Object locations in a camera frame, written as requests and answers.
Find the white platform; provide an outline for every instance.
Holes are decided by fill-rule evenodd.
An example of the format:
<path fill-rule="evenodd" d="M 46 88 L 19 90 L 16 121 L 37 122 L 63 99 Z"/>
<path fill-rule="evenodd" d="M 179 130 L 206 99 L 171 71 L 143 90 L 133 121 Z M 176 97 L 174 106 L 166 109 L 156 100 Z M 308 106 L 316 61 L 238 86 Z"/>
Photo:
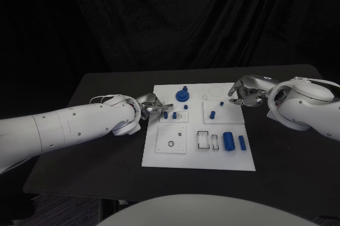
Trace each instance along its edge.
<path fill-rule="evenodd" d="M 255 171 L 254 158 L 251 152 L 251 146 L 248 141 L 245 120 L 242 115 L 242 109 L 239 106 L 228 103 L 231 97 L 228 96 L 229 89 L 233 83 L 225 84 L 186 84 L 186 85 L 156 85 L 154 93 L 164 104 L 173 103 L 174 109 L 169 112 L 187 112 L 187 123 L 164 122 L 161 119 L 163 114 L 150 116 L 147 138 L 143 155 L 143 167 L 166 167 L 166 168 L 189 168 L 189 169 L 210 169 L 210 170 L 248 170 Z M 176 100 L 176 93 L 187 86 L 187 92 L 190 98 L 186 102 Z M 213 124 L 205 123 L 205 118 L 210 114 L 210 106 L 203 111 L 203 102 L 216 101 L 207 103 L 216 109 Z M 226 112 L 229 119 L 222 118 L 222 112 Z M 160 125 L 179 125 L 186 126 L 186 150 L 184 153 L 157 153 L 157 136 Z M 199 150 L 197 148 L 197 132 L 209 132 L 209 150 Z M 223 133 L 232 132 L 235 141 L 235 150 L 226 151 L 223 144 Z M 167 135 L 164 142 L 179 138 L 177 132 Z M 218 135 L 219 150 L 213 150 L 212 135 Z M 245 138 L 246 151 L 241 150 L 238 136 Z"/>

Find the gray floor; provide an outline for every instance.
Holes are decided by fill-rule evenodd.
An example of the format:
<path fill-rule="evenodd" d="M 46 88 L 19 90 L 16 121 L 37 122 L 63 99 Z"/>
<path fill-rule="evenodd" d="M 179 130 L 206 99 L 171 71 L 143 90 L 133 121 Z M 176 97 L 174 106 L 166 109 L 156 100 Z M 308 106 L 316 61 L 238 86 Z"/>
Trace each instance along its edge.
<path fill-rule="evenodd" d="M 99 199 L 39 195 L 32 218 L 16 220 L 16 226 L 95 226 L 98 224 Z M 297 214 L 321 226 L 340 226 L 340 220 L 321 219 L 316 215 Z"/>

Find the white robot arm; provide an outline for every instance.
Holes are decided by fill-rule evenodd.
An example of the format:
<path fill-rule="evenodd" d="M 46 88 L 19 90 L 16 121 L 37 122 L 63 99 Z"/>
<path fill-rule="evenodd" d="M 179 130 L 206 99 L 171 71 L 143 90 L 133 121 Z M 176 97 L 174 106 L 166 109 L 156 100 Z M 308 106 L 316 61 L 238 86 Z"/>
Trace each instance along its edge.
<path fill-rule="evenodd" d="M 104 103 L 0 120 L 0 173 L 24 159 L 89 141 L 111 131 L 115 136 L 140 130 L 140 118 L 166 111 L 156 94 L 137 99 L 122 95 Z"/>
<path fill-rule="evenodd" d="M 229 96 L 239 91 L 242 98 L 229 102 L 255 107 L 267 98 L 269 118 L 300 131 L 313 127 L 321 135 L 340 141 L 340 101 L 331 91 L 311 81 L 340 87 L 324 80 L 295 77 L 281 83 L 269 77 L 246 75 L 229 91 Z"/>

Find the blue cylinder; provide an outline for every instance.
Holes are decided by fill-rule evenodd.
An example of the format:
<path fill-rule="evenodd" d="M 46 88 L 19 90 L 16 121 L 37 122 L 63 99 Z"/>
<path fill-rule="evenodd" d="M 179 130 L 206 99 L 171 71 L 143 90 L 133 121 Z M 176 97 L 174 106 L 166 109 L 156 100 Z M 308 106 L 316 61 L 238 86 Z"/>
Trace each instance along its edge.
<path fill-rule="evenodd" d="M 225 140 L 225 150 L 233 151 L 235 150 L 235 142 L 231 132 L 223 133 L 223 140 Z"/>
<path fill-rule="evenodd" d="M 241 150 L 245 151 L 246 150 L 246 144 L 245 144 L 243 136 L 239 136 L 239 145 L 241 145 Z"/>
<path fill-rule="evenodd" d="M 215 119 L 215 114 L 216 114 L 216 112 L 215 112 L 215 111 L 212 111 L 212 114 L 210 114 L 210 119 Z"/>
<path fill-rule="evenodd" d="M 189 99 L 189 92 L 187 92 L 187 87 L 186 86 L 183 87 L 183 90 L 177 92 L 176 99 L 180 102 L 187 101 L 187 99 Z"/>

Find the black table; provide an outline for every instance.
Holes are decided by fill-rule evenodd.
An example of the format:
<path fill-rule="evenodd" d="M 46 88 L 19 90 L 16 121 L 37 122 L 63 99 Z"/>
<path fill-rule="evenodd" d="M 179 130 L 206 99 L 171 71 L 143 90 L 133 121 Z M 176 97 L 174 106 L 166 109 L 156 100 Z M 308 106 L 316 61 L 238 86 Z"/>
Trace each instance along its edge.
<path fill-rule="evenodd" d="M 310 65 L 85 75 L 69 106 L 98 95 L 137 97 L 154 85 L 235 82 L 259 74 L 287 81 L 321 76 Z M 173 194 L 246 199 L 287 211 L 340 214 L 340 143 L 313 129 L 295 131 L 267 118 L 268 106 L 242 107 L 255 172 L 141 167 L 147 121 L 130 135 L 102 138 L 40 156 L 24 192 L 143 201 Z"/>

